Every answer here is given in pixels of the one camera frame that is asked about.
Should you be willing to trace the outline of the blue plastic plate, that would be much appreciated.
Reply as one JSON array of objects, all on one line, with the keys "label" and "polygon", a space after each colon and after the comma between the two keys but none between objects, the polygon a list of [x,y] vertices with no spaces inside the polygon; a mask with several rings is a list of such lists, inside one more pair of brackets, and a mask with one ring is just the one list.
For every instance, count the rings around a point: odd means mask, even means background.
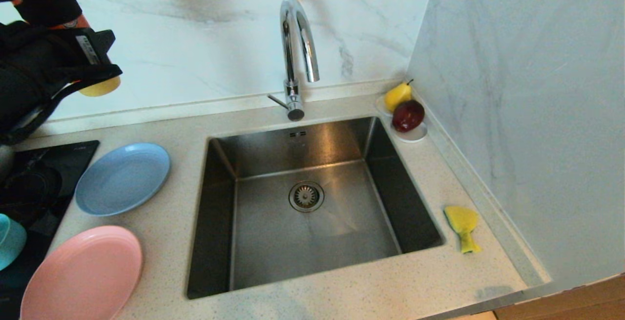
[{"label": "blue plastic plate", "polygon": [[171,167],[170,155],[154,143],[133,143],[103,155],[82,174],[75,190],[81,211],[109,217],[131,211],[158,193]]}]

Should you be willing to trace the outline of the yellow pear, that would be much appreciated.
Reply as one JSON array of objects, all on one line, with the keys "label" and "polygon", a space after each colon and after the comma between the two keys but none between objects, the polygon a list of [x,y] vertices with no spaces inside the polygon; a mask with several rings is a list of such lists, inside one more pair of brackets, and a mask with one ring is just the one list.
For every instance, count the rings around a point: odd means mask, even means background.
[{"label": "yellow pear", "polygon": [[389,113],[393,113],[400,104],[412,100],[412,81],[403,82],[384,95],[384,106]]}]

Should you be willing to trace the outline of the black induction cooktop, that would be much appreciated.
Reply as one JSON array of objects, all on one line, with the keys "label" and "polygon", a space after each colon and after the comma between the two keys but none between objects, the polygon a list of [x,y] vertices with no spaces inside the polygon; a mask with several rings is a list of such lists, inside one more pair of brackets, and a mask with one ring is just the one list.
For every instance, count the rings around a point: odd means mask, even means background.
[{"label": "black induction cooktop", "polygon": [[25,288],[44,260],[98,140],[18,151],[0,182],[0,214],[24,227],[25,246],[0,270],[0,320],[19,320]]}]

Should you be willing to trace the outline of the chrome faucet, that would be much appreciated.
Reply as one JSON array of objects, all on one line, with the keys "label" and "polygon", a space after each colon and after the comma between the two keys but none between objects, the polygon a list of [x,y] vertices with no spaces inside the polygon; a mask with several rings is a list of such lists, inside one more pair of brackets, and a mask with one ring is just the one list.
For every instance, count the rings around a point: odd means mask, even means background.
[{"label": "chrome faucet", "polygon": [[281,2],[280,31],[286,72],[286,79],[283,82],[285,101],[271,94],[268,94],[267,98],[285,108],[290,121],[297,122],[303,120],[305,111],[299,90],[300,81],[295,74],[295,42],[299,42],[308,82],[315,83],[320,80],[314,37],[304,7],[299,0]]}]

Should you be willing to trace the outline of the wooden cabinet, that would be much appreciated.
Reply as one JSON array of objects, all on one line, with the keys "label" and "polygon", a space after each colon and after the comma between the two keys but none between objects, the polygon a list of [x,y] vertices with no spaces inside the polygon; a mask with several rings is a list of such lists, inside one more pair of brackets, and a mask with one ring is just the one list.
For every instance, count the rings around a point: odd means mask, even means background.
[{"label": "wooden cabinet", "polygon": [[625,273],[494,310],[497,320],[625,320]]}]

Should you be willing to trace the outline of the stainless steel sink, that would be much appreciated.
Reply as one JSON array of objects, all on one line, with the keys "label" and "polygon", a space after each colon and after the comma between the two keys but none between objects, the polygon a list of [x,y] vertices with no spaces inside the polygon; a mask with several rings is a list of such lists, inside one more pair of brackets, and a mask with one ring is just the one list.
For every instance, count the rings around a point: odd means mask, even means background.
[{"label": "stainless steel sink", "polygon": [[[288,195],[325,191],[312,213]],[[210,138],[186,297],[201,299],[439,247],[437,228],[379,117]]]}]

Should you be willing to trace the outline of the teal ceramic bowl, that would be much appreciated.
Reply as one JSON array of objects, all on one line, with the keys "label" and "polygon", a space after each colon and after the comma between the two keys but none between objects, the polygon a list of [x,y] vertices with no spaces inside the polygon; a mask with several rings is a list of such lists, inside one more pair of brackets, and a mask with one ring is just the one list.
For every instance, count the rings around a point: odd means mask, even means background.
[{"label": "teal ceramic bowl", "polygon": [[10,266],[25,247],[27,231],[6,214],[0,213],[0,271]]}]

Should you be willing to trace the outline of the dark red apple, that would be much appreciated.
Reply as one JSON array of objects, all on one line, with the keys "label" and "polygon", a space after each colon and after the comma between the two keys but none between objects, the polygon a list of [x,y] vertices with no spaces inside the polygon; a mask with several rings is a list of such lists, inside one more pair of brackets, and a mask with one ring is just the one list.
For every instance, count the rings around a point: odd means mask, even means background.
[{"label": "dark red apple", "polygon": [[406,133],[418,127],[424,118],[424,106],[416,100],[409,100],[399,104],[393,111],[392,127],[400,133]]}]

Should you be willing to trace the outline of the metal sink drain strainer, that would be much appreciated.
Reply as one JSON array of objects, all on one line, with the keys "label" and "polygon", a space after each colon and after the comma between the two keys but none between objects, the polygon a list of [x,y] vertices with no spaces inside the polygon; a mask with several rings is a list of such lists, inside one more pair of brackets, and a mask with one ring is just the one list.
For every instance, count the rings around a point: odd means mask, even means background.
[{"label": "metal sink drain strainer", "polygon": [[302,213],[316,211],[322,206],[324,199],[324,189],[313,181],[297,182],[288,195],[291,207]]}]

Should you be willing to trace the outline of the pink plastic plate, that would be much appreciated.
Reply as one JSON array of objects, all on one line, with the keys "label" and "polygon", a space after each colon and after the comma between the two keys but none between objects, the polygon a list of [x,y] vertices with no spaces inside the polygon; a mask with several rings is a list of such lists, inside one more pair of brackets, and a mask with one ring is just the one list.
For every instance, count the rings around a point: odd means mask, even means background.
[{"label": "pink plastic plate", "polygon": [[50,253],[31,277],[20,320],[114,320],[139,283],[141,243],[119,226],[94,227]]}]

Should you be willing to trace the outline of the yellow fish-shaped sponge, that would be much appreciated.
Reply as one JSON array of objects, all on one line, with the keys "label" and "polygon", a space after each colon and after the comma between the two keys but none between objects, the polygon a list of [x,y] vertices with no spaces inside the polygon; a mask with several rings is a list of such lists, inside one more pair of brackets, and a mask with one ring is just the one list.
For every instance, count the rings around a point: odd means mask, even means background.
[{"label": "yellow fish-shaped sponge", "polygon": [[444,215],[450,227],[455,231],[460,241],[460,251],[463,254],[480,253],[481,247],[473,240],[472,233],[478,225],[479,215],[462,206],[446,206]]}]

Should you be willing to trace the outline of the small white dish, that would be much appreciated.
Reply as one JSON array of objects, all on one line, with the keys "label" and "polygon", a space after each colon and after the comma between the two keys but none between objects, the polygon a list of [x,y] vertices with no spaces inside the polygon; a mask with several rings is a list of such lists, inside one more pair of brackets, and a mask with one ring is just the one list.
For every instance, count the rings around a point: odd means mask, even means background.
[{"label": "small white dish", "polygon": [[393,135],[400,141],[405,143],[417,143],[423,140],[428,135],[428,126],[426,124],[426,115],[420,122],[419,126],[415,127],[411,131],[400,132],[397,131],[392,125],[393,113],[386,108],[384,102],[385,95],[380,95],[375,101],[375,108],[382,114],[382,118],[388,124]]}]

